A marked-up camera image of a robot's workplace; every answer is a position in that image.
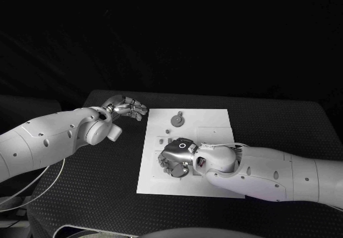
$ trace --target white board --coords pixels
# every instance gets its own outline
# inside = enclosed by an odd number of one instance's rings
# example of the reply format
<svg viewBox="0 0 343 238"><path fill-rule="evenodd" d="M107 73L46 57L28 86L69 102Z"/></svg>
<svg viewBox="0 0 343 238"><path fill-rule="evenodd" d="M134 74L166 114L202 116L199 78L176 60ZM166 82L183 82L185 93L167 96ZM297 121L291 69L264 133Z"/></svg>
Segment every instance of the white board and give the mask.
<svg viewBox="0 0 343 238"><path fill-rule="evenodd" d="M175 127L170 122L177 112L183 113L182 127ZM193 173L192 166L183 178L173 178L163 172L157 157L169 143L169 138L179 137L193 140L198 145L202 142L213 144L235 142L228 110L150 109L137 193L244 198L244 195L216 188L206 178Z"/></svg>

